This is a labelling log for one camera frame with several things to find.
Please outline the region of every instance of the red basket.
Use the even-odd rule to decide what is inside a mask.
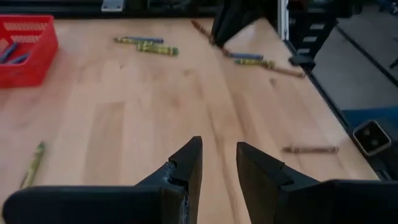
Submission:
[[[40,85],[58,49],[53,17],[0,16],[0,52],[14,42],[18,48],[9,60],[29,56],[22,63],[0,64],[0,88]]]

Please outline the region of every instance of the floor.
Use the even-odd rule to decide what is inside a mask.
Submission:
[[[360,15],[340,20],[339,26],[398,79],[398,67],[388,67],[398,57],[398,42],[394,41],[398,18],[378,12],[376,6],[365,6]],[[315,61],[315,76],[339,108],[398,105],[398,88],[336,29]]]

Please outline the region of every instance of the wooden table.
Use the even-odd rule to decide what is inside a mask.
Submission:
[[[210,19],[198,21],[210,29]],[[308,78],[235,65],[188,19],[55,24],[60,48],[44,84],[0,92],[0,201],[18,189],[41,140],[48,150],[38,185],[134,185],[202,136],[199,223],[249,223],[238,141],[318,180],[377,179]],[[180,55],[140,53],[112,41],[124,35],[163,37]],[[265,20],[227,47],[289,67],[289,51]],[[292,143],[340,151],[280,152]]]

